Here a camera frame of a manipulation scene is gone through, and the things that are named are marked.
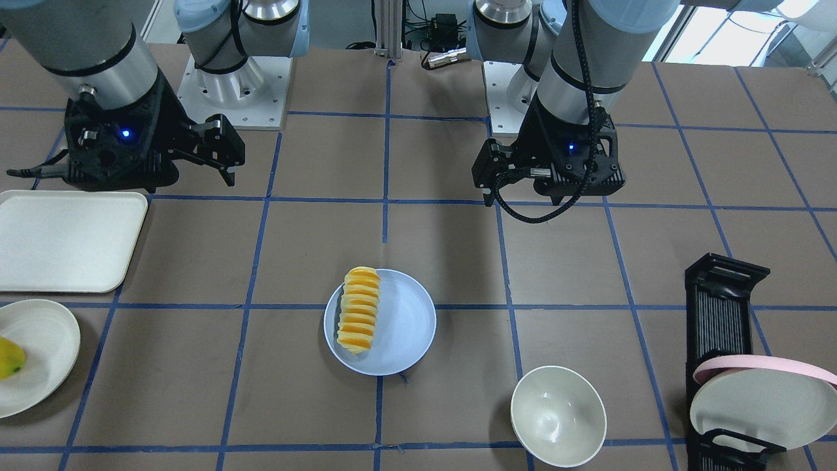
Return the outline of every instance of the white plate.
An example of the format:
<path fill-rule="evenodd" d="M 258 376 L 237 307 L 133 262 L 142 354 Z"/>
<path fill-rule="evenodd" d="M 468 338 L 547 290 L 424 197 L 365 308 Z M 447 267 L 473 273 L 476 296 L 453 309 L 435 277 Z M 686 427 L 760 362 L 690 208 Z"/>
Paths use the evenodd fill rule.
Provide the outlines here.
<path fill-rule="evenodd" d="M 377 274 L 381 277 L 381 299 L 372 348 L 353 355 L 337 343 L 343 285 L 326 305 L 323 329 L 328 348 L 344 365 L 364 375 L 394 375 L 427 353 L 436 335 L 436 308 L 424 287 L 409 275 L 385 268 L 379 268 Z"/>
<path fill-rule="evenodd" d="M 20 345 L 23 369 L 0 381 L 0 418 L 43 401 L 67 379 L 79 356 L 81 334 L 73 314 L 46 299 L 0 308 L 0 336 Z"/>
<path fill-rule="evenodd" d="M 837 391 L 823 380 L 787 371 L 727 370 L 697 391 L 690 419 L 701 434 L 725 428 L 792 450 L 820 439 L 837 423 Z M 715 443 L 762 450 L 730 437 Z"/>
<path fill-rule="evenodd" d="M 138 193 L 0 193 L 0 291 L 115 289 L 147 209 Z"/>

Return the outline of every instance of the pink plate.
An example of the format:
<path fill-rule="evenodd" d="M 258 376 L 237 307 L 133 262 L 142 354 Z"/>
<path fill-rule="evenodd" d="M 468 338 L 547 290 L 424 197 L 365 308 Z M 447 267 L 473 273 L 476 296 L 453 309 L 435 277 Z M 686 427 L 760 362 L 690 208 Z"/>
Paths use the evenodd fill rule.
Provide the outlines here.
<path fill-rule="evenodd" d="M 701 363 L 695 370 L 693 377 L 698 384 L 702 385 L 725 370 L 750 370 L 753 368 L 810 376 L 830 383 L 834 388 L 837 388 L 837 375 L 830 371 L 797 360 L 764 355 L 719 356 Z"/>

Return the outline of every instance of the white mounting plate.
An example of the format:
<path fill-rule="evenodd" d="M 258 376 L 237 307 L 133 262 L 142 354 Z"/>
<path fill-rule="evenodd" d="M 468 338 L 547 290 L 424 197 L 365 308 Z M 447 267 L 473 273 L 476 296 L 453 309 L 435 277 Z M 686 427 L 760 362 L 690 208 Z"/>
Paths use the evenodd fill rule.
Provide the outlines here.
<path fill-rule="evenodd" d="M 193 120 L 203 122 L 207 117 L 223 113 L 236 129 L 278 131 L 285 119 L 285 102 L 290 85 L 292 59 L 288 57 L 254 57 L 264 72 L 270 88 L 259 93 L 257 100 L 241 108 L 222 108 L 203 95 L 195 74 L 195 59 L 189 56 L 183 80 L 177 89 L 177 98 Z"/>
<path fill-rule="evenodd" d="M 514 137 L 521 129 L 524 114 L 509 102 L 509 82 L 520 64 L 486 61 L 482 65 L 485 77 L 485 98 L 491 115 L 491 133 L 498 137 Z"/>

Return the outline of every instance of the lemon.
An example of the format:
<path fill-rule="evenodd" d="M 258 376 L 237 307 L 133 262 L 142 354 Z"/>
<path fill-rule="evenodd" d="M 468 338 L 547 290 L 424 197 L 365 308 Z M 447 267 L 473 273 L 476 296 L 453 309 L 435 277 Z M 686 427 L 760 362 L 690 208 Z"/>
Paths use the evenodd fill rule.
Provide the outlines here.
<path fill-rule="evenodd" d="M 26 354 L 20 345 L 0 337 L 0 380 L 5 380 L 23 369 Z"/>

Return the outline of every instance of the dish rack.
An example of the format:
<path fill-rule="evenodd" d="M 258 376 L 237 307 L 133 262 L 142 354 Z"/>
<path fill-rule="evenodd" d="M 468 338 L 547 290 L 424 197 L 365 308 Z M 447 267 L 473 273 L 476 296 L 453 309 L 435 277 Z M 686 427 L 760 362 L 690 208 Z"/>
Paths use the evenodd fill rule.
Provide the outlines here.
<path fill-rule="evenodd" d="M 698 365 L 722 355 L 751 355 L 750 293 L 770 270 L 707 253 L 686 269 L 686 398 L 689 410 L 700 385 L 692 375 Z M 715 444 L 721 435 L 764 447 L 746 453 Z M 689 471 L 763 471 L 785 448 L 755 437 L 714 429 L 699 434 L 689 421 L 686 437 Z"/>

